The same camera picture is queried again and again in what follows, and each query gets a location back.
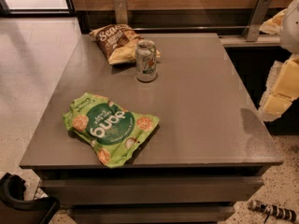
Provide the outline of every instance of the floor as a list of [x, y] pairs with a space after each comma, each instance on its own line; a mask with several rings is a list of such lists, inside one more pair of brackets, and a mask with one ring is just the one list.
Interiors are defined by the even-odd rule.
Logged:
[[[39, 179], [22, 170], [19, 162], [79, 37], [75, 18], [0, 18], [0, 174], [10, 172], [25, 179], [28, 200], [35, 197]], [[251, 199], [299, 215], [299, 136], [273, 138], [284, 163], [263, 175], [264, 186]], [[258, 224], [265, 218], [239, 202], [235, 214], [220, 224]], [[51, 223], [75, 222], [62, 210]], [[266, 223], [291, 222], [270, 217]]]

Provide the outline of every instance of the black frame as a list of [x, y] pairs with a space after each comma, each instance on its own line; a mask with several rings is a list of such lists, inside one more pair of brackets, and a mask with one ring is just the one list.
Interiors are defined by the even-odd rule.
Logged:
[[5, 17], [40, 17], [40, 16], [75, 16], [72, 0], [65, 0], [67, 9], [10, 9], [6, 0], [0, 0], [0, 16]]

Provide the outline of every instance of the dark green label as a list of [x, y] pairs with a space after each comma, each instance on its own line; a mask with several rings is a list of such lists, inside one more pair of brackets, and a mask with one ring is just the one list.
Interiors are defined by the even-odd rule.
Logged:
[[86, 116], [89, 118], [87, 133], [103, 145], [118, 144], [131, 134], [135, 125], [133, 114], [116, 105], [96, 105]]

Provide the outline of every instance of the brown chip bag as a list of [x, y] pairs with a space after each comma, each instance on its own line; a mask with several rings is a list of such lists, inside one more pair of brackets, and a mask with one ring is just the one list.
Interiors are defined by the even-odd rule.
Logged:
[[90, 32], [109, 64], [134, 63], [135, 45], [142, 36], [125, 24], [109, 25]]

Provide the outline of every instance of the gray tabletop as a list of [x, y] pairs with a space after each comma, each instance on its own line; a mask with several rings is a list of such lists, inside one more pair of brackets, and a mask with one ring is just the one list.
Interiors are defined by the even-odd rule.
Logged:
[[62, 113], [84, 92], [160, 118], [159, 129], [124, 167], [254, 165], [282, 158], [214, 34], [144, 35], [161, 58], [158, 78], [110, 66], [87, 35], [79, 40], [36, 129], [22, 168], [101, 168], [92, 147], [70, 135]]

